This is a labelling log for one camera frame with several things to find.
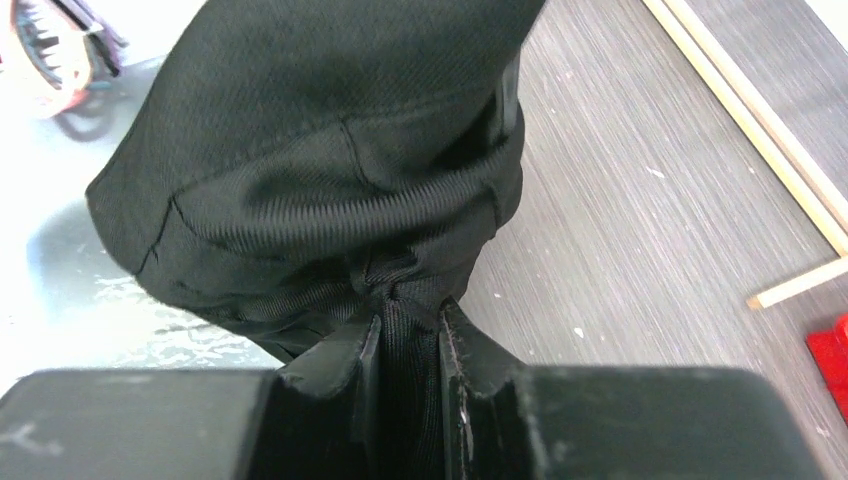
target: wood-grain floor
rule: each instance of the wood-grain floor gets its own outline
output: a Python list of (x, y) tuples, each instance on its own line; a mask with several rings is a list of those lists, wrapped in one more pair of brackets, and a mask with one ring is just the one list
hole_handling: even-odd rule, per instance
[(478, 263), (471, 318), (535, 363), (760, 372), (846, 478), (804, 335), (848, 310), (848, 279), (747, 310), (834, 254), (647, 8), (551, 0), (522, 61), (524, 198)]

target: clamp jaw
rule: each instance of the clamp jaw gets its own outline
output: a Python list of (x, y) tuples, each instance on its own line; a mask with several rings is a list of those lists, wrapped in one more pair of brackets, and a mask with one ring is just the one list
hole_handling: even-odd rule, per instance
[(2, 0), (0, 7), (3, 76), (31, 103), (32, 116), (71, 109), (120, 75), (126, 42), (82, 0)]
[[(363, 310), (277, 372), (36, 373), (0, 399), (0, 472), (393, 478), (375, 434), (390, 420), (377, 404), (380, 333)], [(824, 478), (778, 395), (748, 372), (529, 366), (452, 301), (439, 350), (445, 479)]]

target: gray floor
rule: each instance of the gray floor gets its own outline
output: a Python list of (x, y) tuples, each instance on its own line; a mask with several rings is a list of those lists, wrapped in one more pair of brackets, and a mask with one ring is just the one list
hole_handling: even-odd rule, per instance
[[(848, 28), (848, 1), (839, 1)], [(837, 37), (804, 0), (689, 3), (848, 196), (848, 53)]]
[[(749, 295), (833, 253), (648, 10), (551, 0), (523, 68), (524, 199), (478, 264), (462, 301), (472, 319), (530, 362), (760, 372), (830, 477), (848, 478), (848, 429), (803, 343), (848, 311), (848, 278), (746, 309)], [(75, 140), (67, 125), (4, 124), (5, 151), (29, 155), (0, 177), (3, 214), (19, 225), (0, 238), (10, 286), (0, 391), (57, 366), (273, 365), (148, 299), (87, 219), (82, 188), (154, 72), (137, 67), (112, 122)], [(21, 195), (31, 196), (24, 212)]]

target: black fabric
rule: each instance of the black fabric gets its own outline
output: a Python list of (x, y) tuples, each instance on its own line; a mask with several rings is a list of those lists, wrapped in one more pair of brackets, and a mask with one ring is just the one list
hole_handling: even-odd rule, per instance
[(544, 0), (209, 0), (87, 190), (153, 297), (297, 356), (384, 322), (386, 478), (437, 478), (437, 330), (515, 212), (500, 76)]

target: wooden strip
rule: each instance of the wooden strip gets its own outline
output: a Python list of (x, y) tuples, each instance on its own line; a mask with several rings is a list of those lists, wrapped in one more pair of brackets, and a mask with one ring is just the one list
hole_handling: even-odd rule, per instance
[(843, 257), (751, 297), (748, 300), (748, 306), (754, 310), (768, 308), (846, 273), (848, 273), (848, 257)]
[(677, 44), (689, 62), (704, 79), (707, 86), (718, 98), (727, 112), (733, 117), (739, 128), (745, 133), (760, 155), (766, 160), (774, 173), (786, 186), (789, 193), (810, 217), (830, 245), (840, 256), (848, 255), (848, 234), (833, 218), (828, 209), (807, 185), (804, 179), (792, 167), (769, 134), (763, 129), (742, 99), (731, 88), (725, 78), (701, 51), (689, 33), (669, 10), (663, 0), (643, 0), (657, 21)]
[(736, 91), (772, 140), (780, 147), (810, 188), (818, 195), (843, 231), (848, 230), (848, 200), (827, 174), (819, 167), (807, 149), (780, 119), (753, 83), (745, 76), (715, 36), (701, 22), (686, 0), (665, 0), (666, 7), (677, 17), (692, 39), (718, 69), (725, 81)]

